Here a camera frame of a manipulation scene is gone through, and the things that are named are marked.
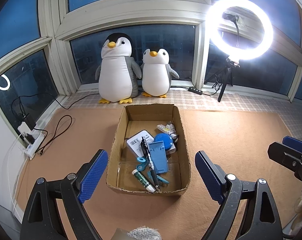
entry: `penguin flipper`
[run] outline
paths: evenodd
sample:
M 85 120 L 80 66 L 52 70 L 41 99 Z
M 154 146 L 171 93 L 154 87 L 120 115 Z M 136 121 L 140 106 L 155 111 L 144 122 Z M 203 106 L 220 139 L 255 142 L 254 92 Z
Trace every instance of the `penguin flipper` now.
M 144 63 L 142 63 L 142 65 L 140 66 L 142 73 L 143 73 L 143 67 L 144 67 Z
M 102 63 L 98 66 L 97 71 L 95 72 L 95 80 L 98 80 L 100 78 L 101 65 Z
M 134 72 L 134 74 L 136 75 L 136 77 L 138 79 L 141 79 L 142 78 L 142 71 L 141 71 L 141 68 L 140 66 L 134 61 L 134 58 L 131 57 L 131 66 L 132 66 L 132 70 Z
M 167 68 L 169 69 L 169 73 L 174 76 L 175 78 L 179 78 L 179 75 L 176 71 L 174 71 L 171 67 L 170 67 L 170 64 L 166 65 Z

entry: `glue stick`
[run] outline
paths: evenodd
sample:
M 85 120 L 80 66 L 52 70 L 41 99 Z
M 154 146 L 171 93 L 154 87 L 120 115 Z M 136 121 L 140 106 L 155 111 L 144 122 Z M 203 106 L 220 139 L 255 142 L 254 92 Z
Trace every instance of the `glue stick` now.
M 149 181 L 143 176 L 143 174 L 139 172 L 137 169 L 132 171 L 132 174 L 134 175 L 134 177 L 138 179 L 138 181 L 140 181 L 140 183 L 147 189 L 147 191 L 149 192 L 156 191 L 155 188 L 149 183 Z

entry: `barcode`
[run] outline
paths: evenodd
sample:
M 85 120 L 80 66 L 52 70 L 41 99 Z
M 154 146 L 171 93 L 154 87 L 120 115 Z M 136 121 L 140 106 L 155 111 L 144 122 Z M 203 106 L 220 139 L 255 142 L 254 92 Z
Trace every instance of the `barcode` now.
M 133 140 L 132 142 L 130 142 L 130 144 L 131 145 L 135 145 L 136 143 L 138 143 L 139 142 L 139 139 L 135 139 L 135 140 Z

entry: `orange carpet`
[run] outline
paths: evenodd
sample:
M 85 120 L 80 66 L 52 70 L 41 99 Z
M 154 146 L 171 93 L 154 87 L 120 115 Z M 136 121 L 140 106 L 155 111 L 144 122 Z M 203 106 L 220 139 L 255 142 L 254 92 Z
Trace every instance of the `orange carpet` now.
M 17 201 L 25 209 L 37 178 L 64 178 L 88 162 L 98 149 L 110 152 L 121 109 L 59 109 L 47 130 L 53 135 L 58 120 L 65 114 L 74 118 L 67 132 L 54 140 L 43 156 L 25 165 L 20 176 Z M 180 110 L 191 162 L 191 183 L 181 197 L 150 197 L 113 192 L 105 183 L 105 174 L 92 198 L 84 203 L 92 223 L 103 239 L 109 240 L 116 228 L 132 230 L 140 226 L 157 228 L 165 240 L 199 240 L 214 218 L 218 204 L 206 190 L 194 165 L 195 153 L 204 150 L 226 173 L 240 179 L 256 181 L 265 178 L 275 198 L 282 225 L 294 216 L 294 201 L 301 195 L 302 183 L 293 173 L 271 161 L 267 155 L 270 143 L 290 135 L 275 113 L 219 112 Z M 65 119 L 59 131 L 69 124 Z M 58 201 L 63 225 L 70 240 L 75 239 L 63 203 Z M 239 215 L 228 239 L 234 239 L 244 212 Z

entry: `cable controller switch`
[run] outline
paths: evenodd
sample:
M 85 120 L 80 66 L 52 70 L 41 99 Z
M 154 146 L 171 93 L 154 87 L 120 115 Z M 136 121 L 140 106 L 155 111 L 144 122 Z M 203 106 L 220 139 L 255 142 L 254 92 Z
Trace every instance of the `cable controller switch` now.
M 198 95 L 202 95 L 203 91 L 202 90 L 198 90 L 196 88 L 189 88 L 188 91 L 192 92 L 192 93 L 195 93 L 195 94 L 198 94 Z

